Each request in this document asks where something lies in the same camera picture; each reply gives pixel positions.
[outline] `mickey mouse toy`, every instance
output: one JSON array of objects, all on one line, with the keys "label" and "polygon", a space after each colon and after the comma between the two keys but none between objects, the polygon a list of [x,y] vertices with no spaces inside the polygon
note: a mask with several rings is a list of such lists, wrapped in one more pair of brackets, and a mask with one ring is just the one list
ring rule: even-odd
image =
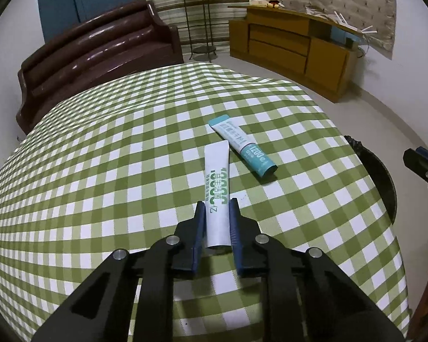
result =
[{"label": "mickey mouse toy", "polygon": [[268,7],[274,7],[275,9],[279,9],[280,7],[284,7],[281,3],[282,0],[268,0]]}]

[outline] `black trash bin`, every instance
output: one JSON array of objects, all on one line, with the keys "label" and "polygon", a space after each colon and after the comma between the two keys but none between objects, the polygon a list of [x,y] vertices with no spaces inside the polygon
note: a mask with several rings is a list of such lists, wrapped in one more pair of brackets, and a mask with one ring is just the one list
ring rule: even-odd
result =
[{"label": "black trash bin", "polygon": [[355,154],[363,163],[366,171],[371,176],[374,185],[379,191],[379,195],[384,202],[385,209],[390,217],[391,223],[395,222],[397,210],[397,197],[395,185],[391,179],[390,173],[384,163],[368,148],[365,148],[361,141],[356,141],[350,136],[344,136],[347,142],[354,149]]}]

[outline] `wooden sideboard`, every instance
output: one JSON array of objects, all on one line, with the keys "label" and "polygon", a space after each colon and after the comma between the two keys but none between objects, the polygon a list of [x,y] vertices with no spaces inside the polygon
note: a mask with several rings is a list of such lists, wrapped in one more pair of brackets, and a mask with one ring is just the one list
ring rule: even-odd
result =
[{"label": "wooden sideboard", "polygon": [[246,8],[245,19],[229,21],[230,55],[277,72],[337,102],[352,76],[358,49],[332,41],[331,28],[359,34],[335,22],[291,10]]}]

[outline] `plant stand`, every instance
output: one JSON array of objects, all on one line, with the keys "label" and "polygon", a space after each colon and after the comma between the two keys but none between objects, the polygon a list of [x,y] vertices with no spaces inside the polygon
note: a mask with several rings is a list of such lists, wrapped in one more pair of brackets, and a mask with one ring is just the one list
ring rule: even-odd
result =
[{"label": "plant stand", "polygon": [[[211,10],[209,8],[209,0],[201,0],[202,6],[203,6],[203,24],[204,24],[204,32],[206,34],[206,45],[202,45],[199,47],[194,48],[192,44],[192,36],[190,35],[190,24],[188,20],[188,14],[187,14],[187,3],[186,0],[184,0],[184,10],[186,13],[186,21],[187,21],[187,31],[188,31],[188,39],[190,43],[190,59],[192,59],[194,54],[201,54],[199,56],[195,56],[193,60],[196,61],[209,61],[211,62],[212,59],[217,58],[217,54],[215,52],[216,47],[214,46],[214,40],[213,40],[213,30],[211,25]],[[209,32],[211,35],[211,45],[209,44],[209,38],[208,38],[208,24],[209,24]]]}]

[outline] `table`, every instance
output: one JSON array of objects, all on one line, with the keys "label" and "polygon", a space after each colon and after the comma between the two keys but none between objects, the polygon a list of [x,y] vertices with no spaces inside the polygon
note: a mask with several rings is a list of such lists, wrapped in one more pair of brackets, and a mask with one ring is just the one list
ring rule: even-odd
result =
[{"label": "table", "polygon": [[[190,63],[62,102],[0,170],[0,311],[24,340],[113,250],[146,249],[193,217],[203,147],[220,140],[207,123],[224,113],[279,165],[262,185],[230,153],[242,214],[287,247],[324,250],[407,330],[397,240],[334,124],[292,82]],[[174,340],[259,339],[258,288],[238,280],[231,254],[204,256],[197,279],[174,285]]]},{"label": "table", "polygon": [[190,43],[190,59],[192,59],[192,56],[194,54],[204,54],[201,56],[194,57],[193,60],[211,62],[212,59],[217,58],[217,54],[215,52],[216,47],[214,46],[214,40],[213,40],[213,27],[212,27],[212,23],[211,23],[211,9],[209,7],[209,0],[206,0],[206,6],[208,8],[209,32],[211,34],[211,45],[209,45],[208,25],[206,23],[206,9],[204,7],[204,5],[205,5],[204,0],[201,0],[201,4],[203,6],[203,24],[204,24],[204,33],[206,35],[206,45],[193,48],[192,36],[190,35],[190,23],[189,23],[188,14],[187,14],[187,2],[186,2],[186,0],[184,0],[184,11],[186,14],[186,21],[187,21],[188,40]]}]

